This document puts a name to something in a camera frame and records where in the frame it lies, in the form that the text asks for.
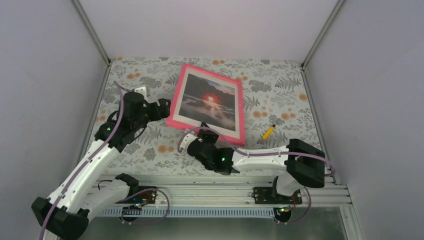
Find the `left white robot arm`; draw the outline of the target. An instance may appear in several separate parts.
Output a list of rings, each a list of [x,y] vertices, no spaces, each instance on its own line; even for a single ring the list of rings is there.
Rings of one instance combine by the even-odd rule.
[[[31,209],[41,226],[39,239],[49,231],[63,240],[77,240],[90,221],[110,205],[134,202],[143,190],[134,177],[121,173],[92,196],[87,196],[103,170],[124,148],[138,138],[149,122],[170,115],[171,100],[160,98],[149,103],[143,94],[120,94],[119,109],[114,111],[94,136],[85,156],[48,197],[37,197]]]

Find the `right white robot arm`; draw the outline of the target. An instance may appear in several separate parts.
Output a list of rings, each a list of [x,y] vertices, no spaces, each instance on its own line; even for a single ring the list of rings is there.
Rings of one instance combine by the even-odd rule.
[[[325,186],[326,166],[331,166],[325,154],[296,138],[287,145],[267,149],[236,147],[223,134],[203,123],[186,130],[178,141],[177,150],[200,162],[208,171],[221,175],[253,170],[278,171],[271,198],[284,203],[302,187],[320,189]]]

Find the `pink picture frame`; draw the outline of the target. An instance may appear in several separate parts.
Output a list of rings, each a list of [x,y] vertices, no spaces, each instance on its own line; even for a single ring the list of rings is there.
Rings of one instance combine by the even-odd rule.
[[[171,101],[170,116],[167,118],[166,125],[180,130],[193,129],[199,127],[202,122],[178,115],[180,105],[182,103],[183,91],[186,85],[188,74],[206,78],[209,80],[220,80],[227,85],[235,85],[235,125],[236,130],[231,131],[215,125],[207,124],[209,128],[216,130],[222,136],[219,140],[227,139],[231,144],[237,146],[245,146],[246,144],[246,130],[244,118],[244,103],[243,103],[243,87],[240,81],[231,79],[226,76],[219,75],[212,71],[190,65],[183,64],[178,81],[176,83],[176,90]]]

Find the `yellow screwdriver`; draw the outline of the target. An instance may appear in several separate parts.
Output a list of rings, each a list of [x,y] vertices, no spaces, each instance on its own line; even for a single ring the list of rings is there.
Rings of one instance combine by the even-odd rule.
[[[269,129],[262,135],[262,139],[267,140],[272,134],[272,132],[274,131],[275,127],[276,127],[275,124],[271,125]]]

